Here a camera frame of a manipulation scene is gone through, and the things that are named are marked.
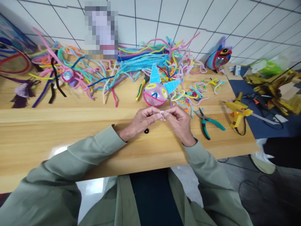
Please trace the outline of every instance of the light green shirt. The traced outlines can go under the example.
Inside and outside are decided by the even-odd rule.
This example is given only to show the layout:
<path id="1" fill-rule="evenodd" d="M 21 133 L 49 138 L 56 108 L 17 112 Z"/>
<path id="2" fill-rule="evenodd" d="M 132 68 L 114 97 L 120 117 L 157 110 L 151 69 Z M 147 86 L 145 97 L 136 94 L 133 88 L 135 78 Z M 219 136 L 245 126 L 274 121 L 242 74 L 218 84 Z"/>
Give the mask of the light green shirt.
<path id="1" fill-rule="evenodd" d="M 0 208 L 0 225 L 77 225 L 81 193 L 75 182 L 124 145 L 110 126 L 42 162 Z M 184 149 L 199 180 L 204 208 L 188 202 L 181 182 L 169 169 L 168 180 L 183 225 L 252 225 L 221 164 L 199 141 Z M 110 177 L 105 195 L 79 225 L 140 226 L 129 175 Z"/>

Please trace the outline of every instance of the white tiled wall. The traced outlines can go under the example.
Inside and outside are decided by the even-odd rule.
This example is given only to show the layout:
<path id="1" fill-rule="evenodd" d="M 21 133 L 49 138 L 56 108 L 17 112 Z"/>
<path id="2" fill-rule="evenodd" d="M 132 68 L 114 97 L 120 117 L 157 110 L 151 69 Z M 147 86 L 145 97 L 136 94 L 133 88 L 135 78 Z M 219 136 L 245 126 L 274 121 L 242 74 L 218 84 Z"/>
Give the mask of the white tiled wall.
<path id="1" fill-rule="evenodd" d="M 301 60 L 301 0 L 111 0 L 111 4 L 119 12 L 119 43 L 127 47 L 166 36 L 188 42 L 201 32 L 188 46 L 197 59 L 206 60 L 226 36 L 226 45 L 233 46 L 233 63 L 249 64 L 279 53 L 288 54 L 292 65 Z M 49 43 L 57 40 L 83 49 L 84 5 L 85 0 L 0 0 L 0 13 L 37 44 L 42 42 L 32 26 Z"/>

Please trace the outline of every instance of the hand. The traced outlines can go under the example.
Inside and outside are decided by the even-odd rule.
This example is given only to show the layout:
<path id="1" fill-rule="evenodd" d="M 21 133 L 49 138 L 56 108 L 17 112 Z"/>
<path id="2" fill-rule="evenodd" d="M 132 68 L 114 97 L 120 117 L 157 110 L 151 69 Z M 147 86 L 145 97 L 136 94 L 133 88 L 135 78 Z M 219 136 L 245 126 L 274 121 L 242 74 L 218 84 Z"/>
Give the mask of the hand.
<path id="1" fill-rule="evenodd" d="M 125 142 L 143 133 L 155 121 L 163 120 L 160 110 L 155 107 L 140 109 L 131 123 L 123 130 L 117 131 L 118 136 Z"/>
<path id="2" fill-rule="evenodd" d="M 186 147 L 192 147 L 197 143 L 190 131 L 190 115 L 182 108 L 175 105 L 164 112 L 164 117 L 170 122 L 176 136 Z"/>

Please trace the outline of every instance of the sleeve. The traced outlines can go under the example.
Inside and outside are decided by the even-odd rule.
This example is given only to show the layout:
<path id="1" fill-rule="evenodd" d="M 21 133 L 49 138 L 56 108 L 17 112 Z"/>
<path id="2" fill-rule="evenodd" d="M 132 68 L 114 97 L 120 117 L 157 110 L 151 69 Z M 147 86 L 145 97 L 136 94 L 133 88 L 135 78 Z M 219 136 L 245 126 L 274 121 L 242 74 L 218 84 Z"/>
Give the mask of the sleeve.
<path id="1" fill-rule="evenodd" d="M 75 181 L 125 144 L 110 126 L 42 162 L 0 208 L 0 225 L 77 225 L 82 198 Z"/>
<path id="2" fill-rule="evenodd" d="M 199 180 L 204 210 L 220 226 L 253 225 L 249 214 L 241 205 L 221 163 L 198 141 L 185 147 L 188 161 Z"/>

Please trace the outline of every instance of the yellow glue gun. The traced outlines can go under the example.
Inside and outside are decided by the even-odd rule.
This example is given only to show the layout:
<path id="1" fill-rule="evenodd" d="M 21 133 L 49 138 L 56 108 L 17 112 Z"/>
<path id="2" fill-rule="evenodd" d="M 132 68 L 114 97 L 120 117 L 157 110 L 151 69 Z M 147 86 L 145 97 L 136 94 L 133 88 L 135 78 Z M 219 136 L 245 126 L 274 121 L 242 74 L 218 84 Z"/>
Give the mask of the yellow glue gun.
<path id="1" fill-rule="evenodd" d="M 234 120 L 232 123 L 230 123 L 230 127 L 237 128 L 244 116 L 250 116 L 253 114 L 253 111 L 250 109 L 245 109 L 241 105 L 236 104 L 234 102 L 225 102 L 225 105 L 230 108 L 233 112 L 230 114 L 230 116 L 234 117 Z"/>

